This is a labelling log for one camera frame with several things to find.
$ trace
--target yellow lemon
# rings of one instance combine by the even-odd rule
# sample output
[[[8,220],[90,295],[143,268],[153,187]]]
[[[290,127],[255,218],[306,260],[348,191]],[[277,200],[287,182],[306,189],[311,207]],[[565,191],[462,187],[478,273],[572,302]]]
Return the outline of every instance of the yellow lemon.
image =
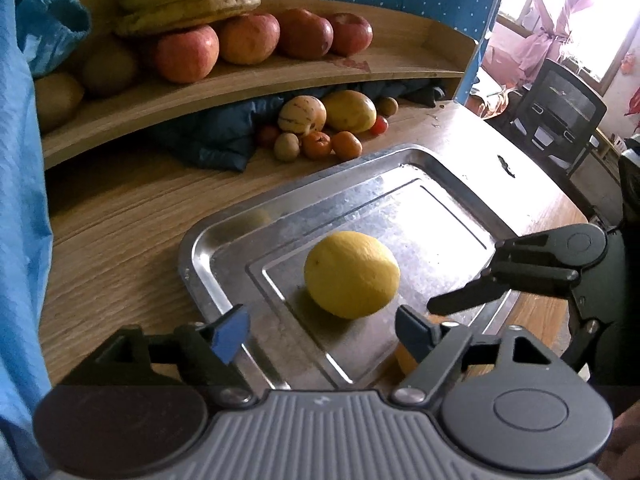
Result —
[[[386,306],[400,286],[393,253],[374,237],[341,231],[320,241],[306,257],[311,298],[344,319],[369,316]]]

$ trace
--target stainless steel tray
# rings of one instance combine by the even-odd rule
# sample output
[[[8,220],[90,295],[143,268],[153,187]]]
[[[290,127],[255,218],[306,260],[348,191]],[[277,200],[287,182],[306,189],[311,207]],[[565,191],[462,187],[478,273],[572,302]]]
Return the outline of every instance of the stainless steel tray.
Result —
[[[352,322],[317,307],[303,264],[339,230],[378,238],[401,268],[398,295]],[[515,234],[461,180],[420,146],[406,144],[340,164],[194,225],[180,245],[179,272],[206,320],[249,306],[251,337],[236,365],[254,390],[361,388],[374,384],[398,340],[400,304],[427,300],[476,277],[495,241]],[[514,303],[500,301],[457,320],[495,333]]]

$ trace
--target office chair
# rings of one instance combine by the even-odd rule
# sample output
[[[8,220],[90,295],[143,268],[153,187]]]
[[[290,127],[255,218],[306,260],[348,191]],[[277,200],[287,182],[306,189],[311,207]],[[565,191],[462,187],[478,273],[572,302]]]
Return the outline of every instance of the office chair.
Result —
[[[545,59],[518,106],[508,137],[546,171],[567,177],[597,140],[592,137],[607,107],[577,75]]]

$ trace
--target wooden tabletop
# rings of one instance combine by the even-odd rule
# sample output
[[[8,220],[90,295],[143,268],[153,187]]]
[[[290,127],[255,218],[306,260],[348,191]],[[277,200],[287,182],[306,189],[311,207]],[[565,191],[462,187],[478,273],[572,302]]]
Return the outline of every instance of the wooden tabletop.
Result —
[[[461,105],[405,104],[390,122],[384,136],[364,142],[366,153],[404,142],[429,148],[516,233],[585,220],[540,168]],[[243,174],[196,170],[130,134],[48,170],[54,250],[40,340],[51,380],[123,324],[165,333],[199,320],[177,273],[185,232],[213,212],[336,162],[281,164],[258,150]],[[551,344],[565,313],[565,301],[525,294],[508,323]]]

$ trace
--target cherry tomato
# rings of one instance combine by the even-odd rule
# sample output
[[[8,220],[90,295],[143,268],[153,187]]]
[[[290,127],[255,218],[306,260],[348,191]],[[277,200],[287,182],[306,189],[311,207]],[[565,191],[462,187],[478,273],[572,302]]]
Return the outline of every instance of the cherry tomato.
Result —
[[[371,135],[382,135],[389,127],[389,121],[387,121],[382,115],[379,115],[376,119],[376,123],[371,127],[369,133]]]

